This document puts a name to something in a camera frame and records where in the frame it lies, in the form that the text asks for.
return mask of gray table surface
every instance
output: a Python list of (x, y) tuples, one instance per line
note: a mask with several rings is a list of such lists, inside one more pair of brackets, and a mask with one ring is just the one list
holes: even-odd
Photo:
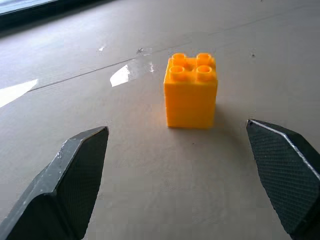
[[(37, 84), (0, 107), (0, 221), (66, 139), (106, 125), (87, 239), (289, 240), (245, 122), (320, 151), (319, 13), (317, 0), (115, 0), (1, 38), (0, 89)], [(216, 58), (211, 130), (166, 126), (176, 52)], [(112, 87), (120, 69), (128, 82)]]

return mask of yellow lego block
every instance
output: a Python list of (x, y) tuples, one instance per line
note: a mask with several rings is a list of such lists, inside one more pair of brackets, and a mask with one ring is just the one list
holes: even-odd
[(210, 54), (199, 53), (194, 58), (174, 54), (163, 84), (168, 127), (213, 126), (218, 81), (216, 61)]

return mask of white surface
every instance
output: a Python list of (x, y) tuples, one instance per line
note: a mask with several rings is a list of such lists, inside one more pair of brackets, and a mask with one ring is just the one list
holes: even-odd
[[(107, 125), (88, 239), (289, 240), (245, 122), (280, 124), (320, 151), (319, 12), (316, 0), (116, 0), (0, 39), (0, 88), (39, 79), (0, 108), (0, 218), (67, 138)], [(216, 127), (168, 129), (168, 58), (206, 51)], [(130, 79), (112, 87), (124, 66)]]

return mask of textured gripper pad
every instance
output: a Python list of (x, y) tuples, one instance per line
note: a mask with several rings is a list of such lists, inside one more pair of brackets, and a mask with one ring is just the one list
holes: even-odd
[(303, 236), (320, 213), (319, 154), (300, 134), (278, 125), (249, 120), (246, 128), (261, 183), (283, 228), (292, 238)]
[(98, 195), (109, 132), (98, 127), (67, 140), (0, 225), (0, 240), (80, 240)]

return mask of lego stud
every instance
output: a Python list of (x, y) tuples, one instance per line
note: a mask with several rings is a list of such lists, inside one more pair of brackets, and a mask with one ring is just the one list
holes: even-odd
[(169, 69), (170, 78), (174, 81), (185, 81), (185, 68), (182, 66), (172, 66)]
[(184, 67), (187, 61), (186, 55), (183, 53), (175, 53), (172, 56), (172, 63), (173, 66), (182, 66)]
[(213, 81), (217, 78), (216, 72), (207, 65), (198, 66), (196, 68), (196, 77), (201, 82)]
[(216, 69), (216, 60), (209, 53), (199, 53), (196, 56), (196, 66), (208, 65)]

